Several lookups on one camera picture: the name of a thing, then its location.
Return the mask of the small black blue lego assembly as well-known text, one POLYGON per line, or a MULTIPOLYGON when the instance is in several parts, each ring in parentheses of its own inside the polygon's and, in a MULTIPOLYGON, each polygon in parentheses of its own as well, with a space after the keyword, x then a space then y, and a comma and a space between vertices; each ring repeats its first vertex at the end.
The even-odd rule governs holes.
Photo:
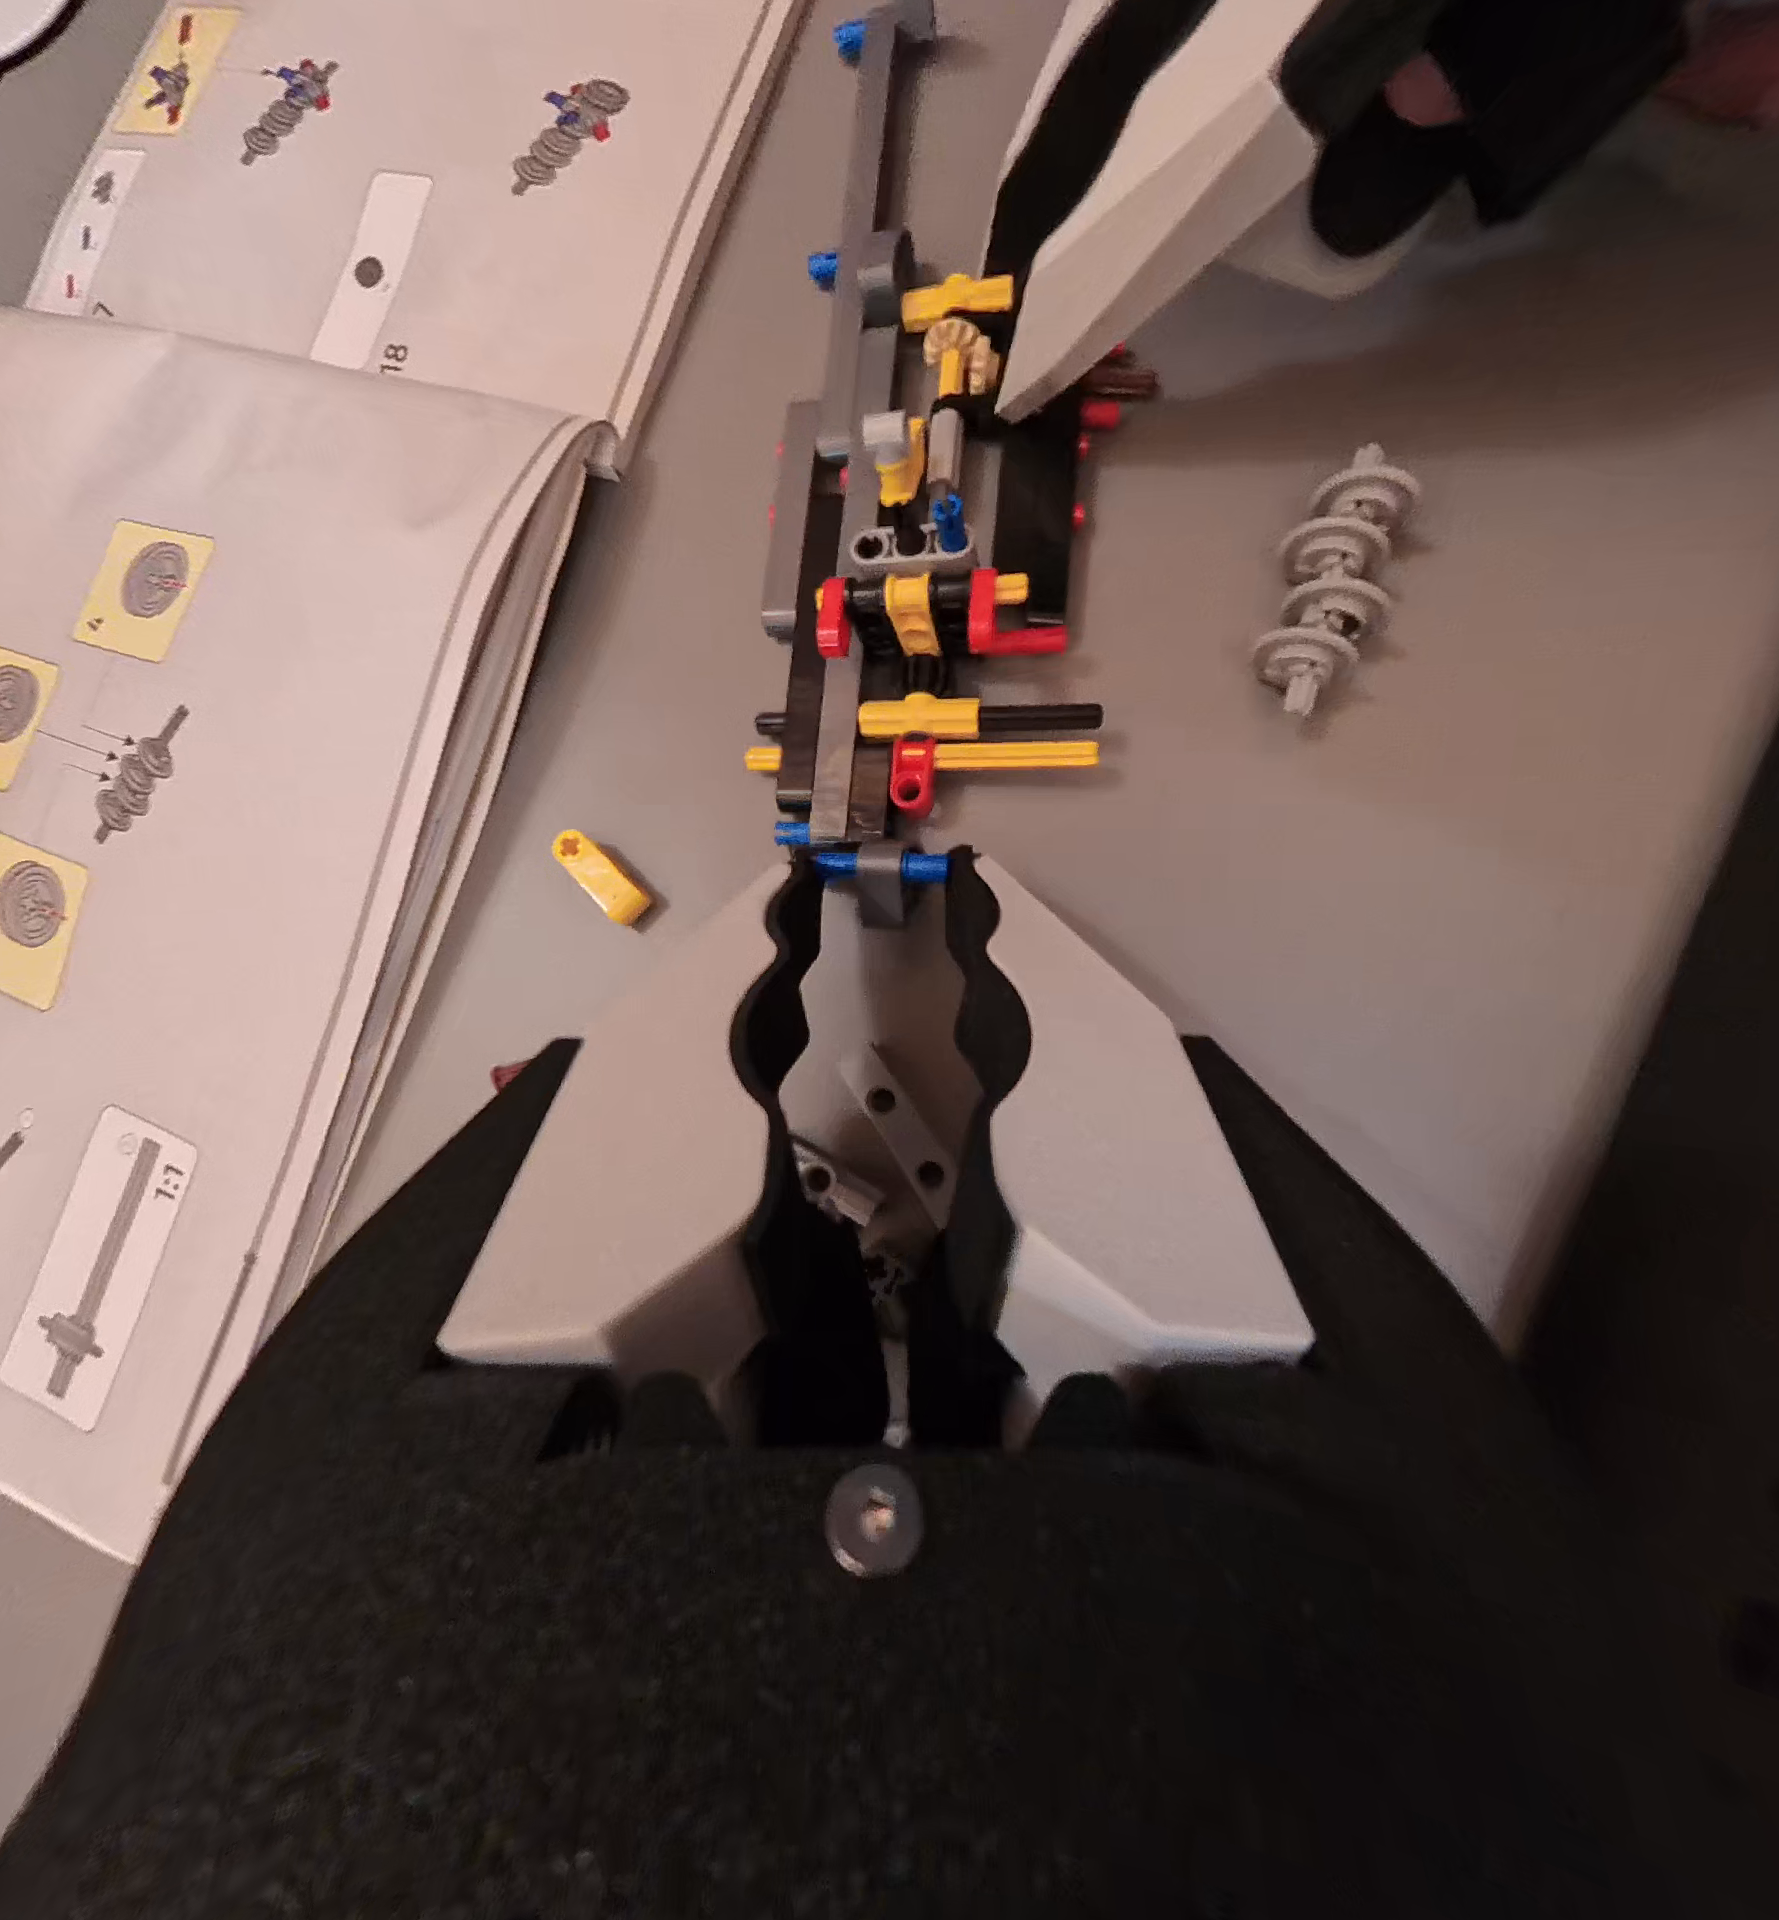
POLYGON ((814 846, 806 850, 806 861, 824 881, 853 890, 861 922, 869 927, 904 926, 918 890, 945 884, 952 876, 952 854, 924 853, 890 837, 814 846))

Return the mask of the person's right hand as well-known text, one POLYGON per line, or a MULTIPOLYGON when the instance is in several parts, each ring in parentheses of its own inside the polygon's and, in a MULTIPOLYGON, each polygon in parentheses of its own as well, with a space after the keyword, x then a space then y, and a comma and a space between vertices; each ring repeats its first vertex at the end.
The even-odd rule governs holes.
POLYGON ((1454 4, 1382 83, 1401 123, 1494 146, 1578 146, 1648 101, 1779 128, 1779 4, 1454 4))

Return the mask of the yellow lego connector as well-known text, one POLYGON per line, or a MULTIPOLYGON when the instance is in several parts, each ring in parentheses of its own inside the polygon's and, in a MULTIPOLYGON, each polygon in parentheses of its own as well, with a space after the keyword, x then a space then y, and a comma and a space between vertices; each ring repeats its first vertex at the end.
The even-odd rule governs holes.
POLYGON ((564 874, 611 924, 635 926, 659 903, 634 870, 589 833, 563 829, 550 850, 564 874))

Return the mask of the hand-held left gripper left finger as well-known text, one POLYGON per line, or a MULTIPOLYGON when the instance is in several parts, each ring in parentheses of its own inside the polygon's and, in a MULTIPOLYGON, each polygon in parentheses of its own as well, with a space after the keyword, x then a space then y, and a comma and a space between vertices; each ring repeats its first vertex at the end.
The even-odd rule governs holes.
POLYGON ((595 1023, 442 1332, 445 1357, 715 1378, 818 1332, 818 1211, 781 1090, 818 874, 761 873, 595 1023))

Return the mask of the lego instruction booklet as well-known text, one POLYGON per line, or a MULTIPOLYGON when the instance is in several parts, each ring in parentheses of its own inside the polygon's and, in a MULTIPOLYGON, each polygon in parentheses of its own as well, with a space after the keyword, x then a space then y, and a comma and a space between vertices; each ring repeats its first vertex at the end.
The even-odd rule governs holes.
POLYGON ((0 1496, 305 1284, 803 4, 167 4, 0 307, 0 1496))

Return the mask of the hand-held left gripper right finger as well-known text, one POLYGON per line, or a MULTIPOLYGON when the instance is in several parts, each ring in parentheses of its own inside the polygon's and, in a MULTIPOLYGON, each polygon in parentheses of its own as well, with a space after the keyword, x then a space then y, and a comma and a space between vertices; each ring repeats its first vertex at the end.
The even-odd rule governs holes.
POLYGON ((1019 876, 949 856, 953 1042, 977 1081, 949 1296, 1025 1388, 1296 1363, 1286 1260, 1169 1017, 1019 876))

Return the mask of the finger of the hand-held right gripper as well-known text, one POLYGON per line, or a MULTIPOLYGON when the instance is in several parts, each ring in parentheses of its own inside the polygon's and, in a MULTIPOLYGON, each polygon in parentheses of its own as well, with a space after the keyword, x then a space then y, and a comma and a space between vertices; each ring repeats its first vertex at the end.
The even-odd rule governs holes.
POLYGON ((1231 251, 1316 146, 1278 90, 1314 2, 1117 2, 1103 164, 1014 289, 996 413, 1025 420, 1231 251))
POLYGON ((999 165, 983 266, 1010 276, 1019 290, 1108 154, 1111 134, 1097 131, 1093 110, 1117 7, 1117 2, 1068 6, 999 165))

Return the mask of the pile of lego pieces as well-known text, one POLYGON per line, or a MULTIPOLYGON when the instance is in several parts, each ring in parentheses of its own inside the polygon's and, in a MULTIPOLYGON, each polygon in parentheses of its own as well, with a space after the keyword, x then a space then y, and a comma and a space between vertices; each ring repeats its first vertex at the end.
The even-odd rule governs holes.
POLYGON ((868 1172, 855 1156, 803 1135, 792 1137, 792 1152, 808 1200, 858 1240, 887 1376, 884 1442, 903 1450, 911 1440, 911 1294, 949 1223, 955 1160, 876 1044, 848 1055, 839 1074, 897 1178, 868 1172))

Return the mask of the grey lego axle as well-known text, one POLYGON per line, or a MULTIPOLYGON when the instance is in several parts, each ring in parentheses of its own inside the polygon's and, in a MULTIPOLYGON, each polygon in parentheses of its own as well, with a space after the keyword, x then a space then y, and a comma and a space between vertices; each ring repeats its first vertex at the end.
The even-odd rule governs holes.
MULTIPOLYGON (((1401 467, 1399 462, 1395 462, 1395 460, 1387 457, 1384 445, 1382 445, 1382 450, 1384 450, 1384 457, 1386 457, 1387 462, 1401 467)), ((1308 519, 1312 519, 1312 516, 1311 516, 1311 503, 1305 505, 1304 516, 1302 516, 1294 527, 1298 527, 1299 522, 1304 522, 1304 521, 1308 521, 1308 519)), ((1384 590, 1390 593, 1390 598, 1392 598, 1392 609, 1395 609, 1395 596, 1392 596, 1390 588, 1386 585, 1386 573, 1387 573, 1387 570, 1399 562, 1399 556, 1401 556, 1401 553, 1403 553, 1403 549, 1404 549, 1404 544, 1407 544, 1407 534, 1409 534, 1411 529, 1412 529, 1412 521, 1415 521, 1415 516, 1412 516, 1411 522, 1407 525, 1407 529, 1404 529, 1401 534, 1396 534, 1396 537, 1392 539, 1392 542, 1395 542, 1395 544, 1392 544, 1392 549, 1395 549, 1395 551, 1392 551, 1392 559, 1382 568, 1382 573, 1379 573, 1379 578, 1375 579, 1375 584, 1378 584, 1379 588, 1384 588, 1384 590)), ((1289 590, 1291 585, 1288 585, 1288 584, 1286 584, 1286 578, 1283 578, 1283 566, 1282 566, 1282 559, 1279 559, 1279 544, 1278 544, 1278 563, 1279 563, 1282 581, 1283 581, 1283 596, 1282 596, 1282 604, 1279 604, 1279 613, 1278 613, 1278 622, 1276 622, 1276 627, 1272 627, 1270 630, 1279 628, 1279 627, 1288 627, 1288 625, 1283 622, 1283 617, 1282 617, 1282 607, 1283 607, 1283 598, 1286 598, 1286 593, 1288 593, 1288 590, 1289 590)), ((1367 641, 1367 643, 1364 643, 1364 646, 1358 646, 1358 650, 1359 650, 1359 661, 1361 661, 1361 657, 1364 657, 1366 652, 1373 650, 1373 647, 1378 646, 1378 641, 1382 641, 1384 635, 1386 635, 1386 628, 1384 628, 1382 635, 1375 636, 1373 641, 1367 641)), ((1326 684, 1318 684, 1318 683, 1314 683, 1314 680, 1311 680, 1311 678, 1302 678, 1302 680, 1298 680, 1298 683, 1291 683, 1291 687, 1288 688, 1288 693, 1278 691, 1278 688, 1272 687, 1272 684, 1262 684, 1262 687, 1268 687, 1268 688, 1279 699, 1282 708, 1283 708, 1289 716, 1294 716, 1294 718, 1299 720, 1299 723, 1305 723, 1305 720, 1311 720, 1311 718, 1316 716, 1316 713, 1318 713, 1318 708, 1323 707, 1325 697, 1331 693, 1331 688, 1332 688, 1336 683, 1344 680, 1350 674, 1354 674, 1355 668, 1352 668, 1350 672, 1339 672, 1339 674, 1336 674, 1335 678, 1331 678, 1326 684)))

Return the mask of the partly built lego chassis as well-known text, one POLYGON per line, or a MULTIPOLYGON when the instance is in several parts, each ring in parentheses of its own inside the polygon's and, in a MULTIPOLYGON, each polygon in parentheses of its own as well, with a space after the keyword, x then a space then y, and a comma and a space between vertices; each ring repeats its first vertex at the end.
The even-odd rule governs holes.
POLYGON ((933 6, 876 4, 833 37, 858 106, 839 244, 808 261, 829 294, 827 374, 778 449, 759 609, 788 684, 744 755, 800 861, 878 837, 923 847, 945 777, 1098 765, 1098 702, 1002 700, 983 683, 1066 656, 1085 468, 1123 404, 1155 393, 1117 347, 1045 412, 999 420, 1012 279, 924 268, 891 220, 900 99, 933 6))

